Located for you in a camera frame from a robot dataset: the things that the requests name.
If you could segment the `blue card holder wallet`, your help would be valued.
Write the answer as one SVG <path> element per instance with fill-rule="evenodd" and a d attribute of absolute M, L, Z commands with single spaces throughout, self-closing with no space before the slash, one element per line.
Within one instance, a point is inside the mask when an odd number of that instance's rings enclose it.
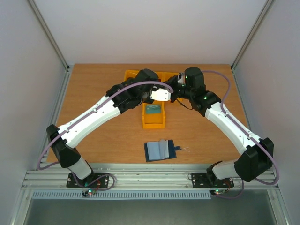
<path fill-rule="evenodd" d="M 144 143 L 146 162 L 174 159 L 179 150 L 181 147 L 175 146 L 173 140 L 161 139 L 160 141 Z"/>

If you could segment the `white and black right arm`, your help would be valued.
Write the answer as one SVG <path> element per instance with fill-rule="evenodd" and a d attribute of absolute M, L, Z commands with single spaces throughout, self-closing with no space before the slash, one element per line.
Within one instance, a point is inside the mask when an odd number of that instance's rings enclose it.
<path fill-rule="evenodd" d="M 274 185 L 278 182 L 279 172 L 273 158 L 272 140 L 254 134 L 226 108 L 224 98 L 207 90 L 203 71 L 190 67 L 184 73 L 170 77 L 165 83 L 173 89 L 171 102 L 178 98 L 189 100 L 192 109 L 215 124 L 240 154 L 236 160 L 219 161 L 208 167 L 206 177 L 209 184 L 217 186 L 226 178 L 260 181 L 258 176 L 270 168 L 275 169 L 275 180 L 264 184 Z"/>

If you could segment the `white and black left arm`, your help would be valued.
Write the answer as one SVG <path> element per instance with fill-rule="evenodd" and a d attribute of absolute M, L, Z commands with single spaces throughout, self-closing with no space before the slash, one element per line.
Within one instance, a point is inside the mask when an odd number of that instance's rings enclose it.
<path fill-rule="evenodd" d="M 142 69 L 135 77 L 112 86 L 98 102 L 72 121 L 59 127 L 51 124 L 46 129 L 47 147 L 53 150 L 62 168 L 67 168 L 79 183 L 88 187 L 94 182 L 94 172 L 76 149 L 77 145 L 99 126 L 125 111 L 168 97 L 169 91 L 158 75 Z"/>

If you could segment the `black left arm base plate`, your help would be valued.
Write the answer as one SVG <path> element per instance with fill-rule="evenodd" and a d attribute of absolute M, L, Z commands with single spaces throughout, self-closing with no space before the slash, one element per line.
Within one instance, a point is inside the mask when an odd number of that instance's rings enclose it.
<path fill-rule="evenodd" d="M 72 173 L 68 174 L 66 187 L 68 188 L 108 188 L 109 176 L 108 173 L 94 172 L 83 180 L 75 177 Z"/>

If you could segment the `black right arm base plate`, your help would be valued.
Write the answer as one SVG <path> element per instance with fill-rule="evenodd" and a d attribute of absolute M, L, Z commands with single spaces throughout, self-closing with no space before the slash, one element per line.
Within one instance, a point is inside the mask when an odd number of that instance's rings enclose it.
<path fill-rule="evenodd" d="M 233 188 L 234 182 L 232 178 L 226 178 L 223 180 L 216 180 L 211 184 L 204 172 L 191 172 L 188 174 L 188 178 L 192 182 L 193 188 Z"/>

